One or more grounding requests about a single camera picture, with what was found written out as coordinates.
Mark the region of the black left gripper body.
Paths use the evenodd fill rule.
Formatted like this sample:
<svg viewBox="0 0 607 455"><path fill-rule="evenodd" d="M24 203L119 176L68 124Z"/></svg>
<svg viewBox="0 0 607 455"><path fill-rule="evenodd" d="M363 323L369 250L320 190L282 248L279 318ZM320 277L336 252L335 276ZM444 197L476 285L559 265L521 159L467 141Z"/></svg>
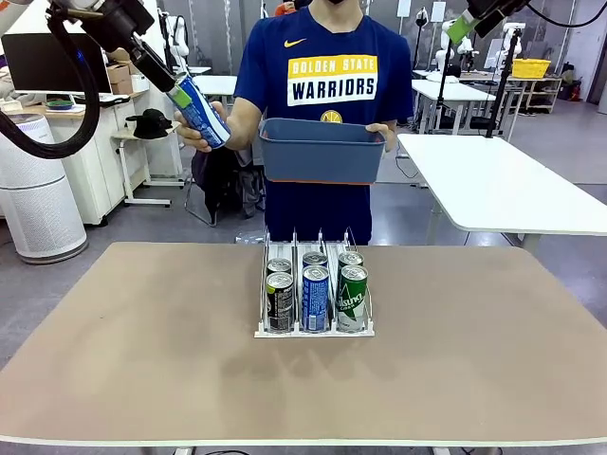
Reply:
<svg viewBox="0 0 607 455"><path fill-rule="evenodd" d="M95 40L109 52L122 48L129 53L141 52L141 36L155 19L140 0L104 0L98 12L102 18L94 22Z"/></svg>

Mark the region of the blue-grey plastic bin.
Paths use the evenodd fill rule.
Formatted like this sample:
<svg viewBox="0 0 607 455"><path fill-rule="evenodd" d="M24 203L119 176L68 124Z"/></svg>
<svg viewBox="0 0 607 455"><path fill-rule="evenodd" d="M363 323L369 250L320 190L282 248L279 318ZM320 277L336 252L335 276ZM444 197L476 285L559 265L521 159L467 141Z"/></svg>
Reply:
<svg viewBox="0 0 607 455"><path fill-rule="evenodd" d="M363 125L291 118L261 123L266 178L273 182L371 185L385 139Z"/></svg>

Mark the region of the clear three-lane can dispenser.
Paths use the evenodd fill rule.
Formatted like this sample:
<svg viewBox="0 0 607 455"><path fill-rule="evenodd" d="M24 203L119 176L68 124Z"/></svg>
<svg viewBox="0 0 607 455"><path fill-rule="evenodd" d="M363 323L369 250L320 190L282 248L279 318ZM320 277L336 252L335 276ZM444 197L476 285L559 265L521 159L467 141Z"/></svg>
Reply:
<svg viewBox="0 0 607 455"><path fill-rule="evenodd" d="M303 329L303 317L301 310L302 258L305 253L318 251L326 254L329 270L329 308L328 320L325 322L325 328L319 332L308 332ZM362 329L357 332L348 332L338 328L337 318L337 279L338 279L338 260L339 256L346 253L359 254L354 241L350 240L349 234L344 234L344 239L340 242L326 242L319 233L319 239L316 242L300 242L297 240L296 233L293 233L293 239L290 242L273 242L270 240L270 234L267 231L264 238L263 270L260 283L260 316L258 328L255 331L255 337L373 337L373 303L369 288L366 288L365 296L362 301ZM269 302L267 298L267 265L270 260L289 259L291 261L291 270L293 273L294 290L294 320L290 329L286 332L278 332L270 328L269 323Z"/></svg>

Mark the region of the person's right hand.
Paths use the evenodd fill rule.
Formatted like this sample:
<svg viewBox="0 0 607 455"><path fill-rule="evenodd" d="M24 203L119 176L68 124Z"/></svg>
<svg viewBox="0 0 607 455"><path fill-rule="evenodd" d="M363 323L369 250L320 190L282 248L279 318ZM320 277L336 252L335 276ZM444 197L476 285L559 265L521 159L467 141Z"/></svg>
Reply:
<svg viewBox="0 0 607 455"><path fill-rule="evenodd" d="M212 101L211 106L219 114L220 118L228 125L231 134L235 136L237 132L236 123L234 122L233 118L227 115L224 105L220 101ZM180 135L181 139L186 145L192 146L196 150L203 153L209 153L213 150L210 143L204 139L198 131L190 126L179 111L175 111L175 120L178 122L176 132Z"/></svg>

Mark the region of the person's left hand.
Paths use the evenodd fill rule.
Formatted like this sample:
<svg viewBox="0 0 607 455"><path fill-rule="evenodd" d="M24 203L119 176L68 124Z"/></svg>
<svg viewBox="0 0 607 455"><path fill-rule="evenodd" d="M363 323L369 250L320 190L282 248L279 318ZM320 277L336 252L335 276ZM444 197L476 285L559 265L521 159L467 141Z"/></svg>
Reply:
<svg viewBox="0 0 607 455"><path fill-rule="evenodd" d="M366 131L369 133L379 133L383 136L385 144L384 144L384 152L391 152L397 145L397 137L396 137L396 121L385 121L380 123L372 123L365 127Z"/></svg>

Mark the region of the black hat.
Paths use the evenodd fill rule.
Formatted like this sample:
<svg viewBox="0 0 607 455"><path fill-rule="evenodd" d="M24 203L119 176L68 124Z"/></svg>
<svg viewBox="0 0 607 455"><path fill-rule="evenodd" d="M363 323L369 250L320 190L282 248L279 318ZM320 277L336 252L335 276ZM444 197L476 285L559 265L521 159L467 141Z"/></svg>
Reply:
<svg viewBox="0 0 607 455"><path fill-rule="evenodd" d="M157 139L166 137L173 124L161 111L148 108L141 115L127 117L125 127L139 139Z"/></svg>

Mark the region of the yellow plastic crate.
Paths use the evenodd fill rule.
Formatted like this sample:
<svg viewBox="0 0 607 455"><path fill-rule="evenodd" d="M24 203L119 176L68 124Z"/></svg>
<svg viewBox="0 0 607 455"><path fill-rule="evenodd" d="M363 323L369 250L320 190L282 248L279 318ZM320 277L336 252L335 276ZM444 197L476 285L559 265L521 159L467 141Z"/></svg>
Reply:
<svg viewBox="0 0 607 455"><path fill-rule="evenodd" d="M551 62L542 59L515 59L511 76L515 79L543 79Z"/></svg>

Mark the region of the black tripod pole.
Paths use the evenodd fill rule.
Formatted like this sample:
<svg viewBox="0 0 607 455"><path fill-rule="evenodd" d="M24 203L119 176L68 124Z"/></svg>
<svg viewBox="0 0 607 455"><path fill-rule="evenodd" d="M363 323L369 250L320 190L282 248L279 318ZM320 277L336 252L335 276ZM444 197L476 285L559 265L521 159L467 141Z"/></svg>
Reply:
<svg viewBox="0 0 607 455"><path fill-rule="evenodd" d="M491 116L486 132L486 138L492 138L493 132L497 127L497 118L500 112L504 93L506 91L506 82L511 72L513 60L521 50L520 40L523 35L524 24L522 23L506 23L503 27L505 37L509 39L507 46L500 52L497 58L497 69L500 70L500 80L495 101L492 106Z"/></svg>

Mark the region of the white background work table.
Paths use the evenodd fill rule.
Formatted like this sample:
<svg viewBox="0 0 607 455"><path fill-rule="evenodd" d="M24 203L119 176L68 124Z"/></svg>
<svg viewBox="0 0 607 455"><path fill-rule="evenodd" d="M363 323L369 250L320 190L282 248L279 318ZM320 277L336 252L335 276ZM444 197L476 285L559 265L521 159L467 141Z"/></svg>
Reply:
<svg viewBox="0 0 607 455"><path fill-rule="evenodd" d="M447 133L472 134L474 114L485 113L496 101L494 95L463 83L413 80L415 113L420 135Z"/></svg>
<svg viewBox="0 0 607 455"><path fill-rule="evenodd" d="M205 96L218 97L224 110L229 111L237 82L236 76L198 75L193 77L193 81Z"/></svg>

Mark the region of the small white side table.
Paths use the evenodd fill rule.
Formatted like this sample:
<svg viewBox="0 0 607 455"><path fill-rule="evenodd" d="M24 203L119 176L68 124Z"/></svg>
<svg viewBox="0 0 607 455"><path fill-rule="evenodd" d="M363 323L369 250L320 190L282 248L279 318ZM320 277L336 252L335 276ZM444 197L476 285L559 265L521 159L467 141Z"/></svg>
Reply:
<svg viewBox="0 0 607 455"><path fill-rule="evenodd" d="M135 123L131 122L130 124L125 123L123 128L111 134L122 170L124 187L123 203L126 206L156 206L169 209L172 206L170 198L137 197L135 191L139 187L184 188L185 180L179 147L173 145L176 142L176 122L173 121L171 127L165 129L165 135L161 137L138 137L135 135L135 130ZM169 146L169 152L172 155L175 168L174 176L154 178L151 175L147 146L154 142Z"/></svg>

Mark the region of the black computer monitor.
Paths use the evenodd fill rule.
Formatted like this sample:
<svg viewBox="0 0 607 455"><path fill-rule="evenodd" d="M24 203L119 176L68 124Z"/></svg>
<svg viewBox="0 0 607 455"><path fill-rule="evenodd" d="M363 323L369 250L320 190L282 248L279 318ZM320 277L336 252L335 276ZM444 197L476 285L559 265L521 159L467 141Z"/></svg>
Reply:
<svg viewBox="0 0 607 455"><path fill-rule="evenodd" d="M74 33L70 37L88 63L98 91L111 94L101 48L86 34ZM2 37L2 46L18 92L83 94L76 70L52 34L6 34Z"/></svg>

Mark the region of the white desk with cabinet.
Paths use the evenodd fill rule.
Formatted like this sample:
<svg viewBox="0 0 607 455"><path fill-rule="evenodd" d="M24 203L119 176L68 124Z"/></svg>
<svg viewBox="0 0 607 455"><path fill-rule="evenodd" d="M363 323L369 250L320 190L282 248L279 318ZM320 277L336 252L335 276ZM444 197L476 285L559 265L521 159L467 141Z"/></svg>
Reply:
<svg viewBox="0 0 607 455"><path fill-rule="evenodd" d="M138 96L135 93L125 103L101 109L93 138L78 153L63 160L67 179L86 225L106 225L108 214L122 204L122 170L111 134L124 126L127 117L136 113L135 99Z"/></svg>

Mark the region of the chair draped with jackets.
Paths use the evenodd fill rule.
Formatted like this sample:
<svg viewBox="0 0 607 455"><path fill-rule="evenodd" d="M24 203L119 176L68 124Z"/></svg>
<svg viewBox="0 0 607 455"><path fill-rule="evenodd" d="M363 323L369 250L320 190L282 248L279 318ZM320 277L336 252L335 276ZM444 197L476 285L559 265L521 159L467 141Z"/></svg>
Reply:
<svg viewBox="0 0 607 455"><path fill-rule="evenodd" d="M192 203L194 187L203 193L206 215ZM252 159L242 164L241 154L225 147L209 153L194 153L186 189L184 209L211 228L217 225L221 210L239 210L249 219L266 208L264 167Z"/></svg>

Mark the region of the person in blue t-shirt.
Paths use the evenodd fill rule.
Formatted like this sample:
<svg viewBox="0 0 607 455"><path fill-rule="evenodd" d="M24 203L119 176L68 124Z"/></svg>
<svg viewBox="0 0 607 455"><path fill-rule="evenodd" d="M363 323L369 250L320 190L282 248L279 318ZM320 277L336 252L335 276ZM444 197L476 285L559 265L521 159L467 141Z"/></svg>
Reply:
<svg viewBox="0 0 607 455"><path fill-rule="evenodd" d="M262 118L367 126L412 115L406 39L364 14L359 0L312 0L252 29L235 98ZM274 241L372 237L370 189L362 185L266 182L265 223Z"/></svg>

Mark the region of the white cylindrical air purifier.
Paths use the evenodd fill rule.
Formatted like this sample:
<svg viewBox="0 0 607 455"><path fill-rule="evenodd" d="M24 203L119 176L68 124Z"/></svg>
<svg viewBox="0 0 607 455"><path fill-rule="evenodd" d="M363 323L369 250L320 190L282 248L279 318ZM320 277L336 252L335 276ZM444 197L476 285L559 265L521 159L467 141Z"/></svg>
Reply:
<svg viewBox="0 0 607 455"><path fill-rule="evenodd" d="M29 155L1 133L0 217L27 264L65 261L88 246L63 162Z"/></svg>

